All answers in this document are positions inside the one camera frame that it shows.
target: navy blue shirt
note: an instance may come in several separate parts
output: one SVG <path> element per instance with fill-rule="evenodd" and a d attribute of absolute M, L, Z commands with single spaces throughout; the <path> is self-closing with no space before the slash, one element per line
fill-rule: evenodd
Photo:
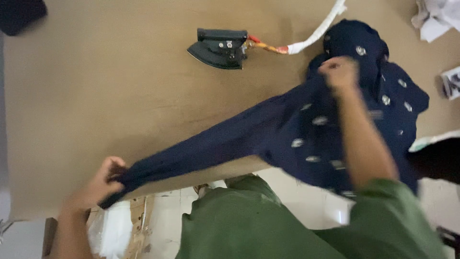
<path fill-rule="evenodd" d="M 133 164 L 118 181 L 125 185 L 101 204 L 110 207 L 141 185 L 205 169 L 248 155 L 308 184 L 353 196 L 342 147 L 337 103 L 321 63 L 351 56 L 360 64 L 360 86 L 371 118 L 414 192 L 417 175 L 405 159 L 415 140 L 415 122 L 428 108 L 428 95 L 395 63 L 378 32 L 359 21 L 343 20 L 324 36 L 324 54 L 309 65 L 306 81 L 183 142 Z"/>

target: white cloth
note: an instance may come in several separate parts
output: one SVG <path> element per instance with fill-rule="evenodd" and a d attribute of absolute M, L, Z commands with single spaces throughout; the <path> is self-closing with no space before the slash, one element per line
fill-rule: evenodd
<path fill-rule="evenodd" d="M 420 39 L 432 42 L 450 28 L 460 32 L 460 0 L 416 0 L 419 14 L 412 18 Z"/>

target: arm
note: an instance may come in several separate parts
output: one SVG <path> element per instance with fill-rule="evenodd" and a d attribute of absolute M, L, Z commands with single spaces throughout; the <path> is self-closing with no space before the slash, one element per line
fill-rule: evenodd
<path fill-rule="evenodd" d="M 338 100 L 345 160 L 353 185 L 360 188 L 375 178 L 397 180 L 395 162 L 361 98 L 357 63 L 336 57 L 324 62 L 319 71 L 326 75 Z"/>
<path fill-rule="evenodd" d="M 114 175 L 110 170 L 117 164 L 124 167 L 125 162 L 118 157 L 108 157 L 102 163 L 95 177 L 81 190 L 72 194 L 65 202 L 57 218 L 56 238 L 51 249 L 51 259 L 93 258 L 86 232 L 85 211 L 97 206 L 108 195 L 119 192 L 123 185 L 109 181 Z"/>

